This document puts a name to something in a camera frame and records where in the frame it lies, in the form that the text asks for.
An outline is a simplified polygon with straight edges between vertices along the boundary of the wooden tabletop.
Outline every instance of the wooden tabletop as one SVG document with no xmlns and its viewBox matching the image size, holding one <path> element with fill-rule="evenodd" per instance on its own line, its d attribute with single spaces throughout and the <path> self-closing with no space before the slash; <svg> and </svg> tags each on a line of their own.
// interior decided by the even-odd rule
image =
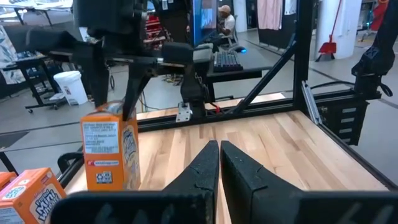
<svg viewBox="0 0 398 224">
<path fill-rule="evenodd" d="M 280 93 L 256 101 L 283 98 Z M 239 100 L 219 102 L 232 106 Z M 176 109 L 139 114 L 138 119 L 175 114 Z M 141 190 L 162 190 L 209 141 L 229 140 L 274 174 L 303 190 L 387 190 L 300 111 L 234 119 L 139 134 Z M 86 190 L 82 167 L 65 188 Z M 221 178 L 217 223 L 231 223 Z"/>
</svg>

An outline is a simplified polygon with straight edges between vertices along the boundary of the white bucket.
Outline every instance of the white bucket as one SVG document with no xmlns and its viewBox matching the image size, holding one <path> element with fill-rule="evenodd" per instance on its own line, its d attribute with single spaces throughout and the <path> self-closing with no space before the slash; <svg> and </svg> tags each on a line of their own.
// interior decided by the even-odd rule
<svg viewBox="0 0 398 224">
<path fill-rule="evenodd" d="M 88 101 L 86 91 L 81 82 L 79 71 L 62 72 L 54 75 L 69 105 L 82 105 Z"/>
</svg>

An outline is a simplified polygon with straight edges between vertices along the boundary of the nutrition label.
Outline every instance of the nutrition label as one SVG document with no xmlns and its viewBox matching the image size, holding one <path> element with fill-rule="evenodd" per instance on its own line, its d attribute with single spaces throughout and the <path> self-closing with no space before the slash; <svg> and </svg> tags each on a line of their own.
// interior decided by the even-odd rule
<svg viewBox="0 0 398 224">
<path fill-rule="evenodd" d="M 0 223 L 24 224 L 14 208 L 0 208 Z"/>
<path fill-rule="evenodd" d="M 119 153 L 118 122 L 84 122 L 83 137 L 87 154 Z"/>
</svg>

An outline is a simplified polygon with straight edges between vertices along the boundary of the orange box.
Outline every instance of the orange box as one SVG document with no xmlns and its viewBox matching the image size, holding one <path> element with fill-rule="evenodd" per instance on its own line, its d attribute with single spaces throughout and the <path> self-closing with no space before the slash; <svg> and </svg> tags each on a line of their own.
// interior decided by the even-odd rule
<svg viewBox="0 0 398 224">
<path fill-rule="evenodd" d="M 0 192 L 0 223 L 48 223 L 65 196 L 50 168 L 25 170 Z"/>
<path fill-rule="evenodd" d="M 88 190 L 136 190 L 141 183 L 136 111 L 123 121 L 122 107 L 109 102 L 80 120 Z"/>
<path fill-rule="evenodd" d="M 0 190 L 7 187 L 16 177 L 17 175 L 14 172 L 0 172 Z"/>
</svg>

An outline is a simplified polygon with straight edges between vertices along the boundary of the white shirt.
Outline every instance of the white shirt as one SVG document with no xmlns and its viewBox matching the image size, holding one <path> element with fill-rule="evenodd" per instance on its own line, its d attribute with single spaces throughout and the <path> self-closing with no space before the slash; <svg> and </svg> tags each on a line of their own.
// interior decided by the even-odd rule
<svg viewBox="0 0 398 224">
<path fill-rule="evenodd" d="M 225 21 L 224 21 L 224 28 L 229 29 L 231 32 L 229 33 L 229 36 L 232 36 L 232 33 L 234 32 L 235 28 L 235 18 L 232 15 L 229 15 Z"/>
</svg>

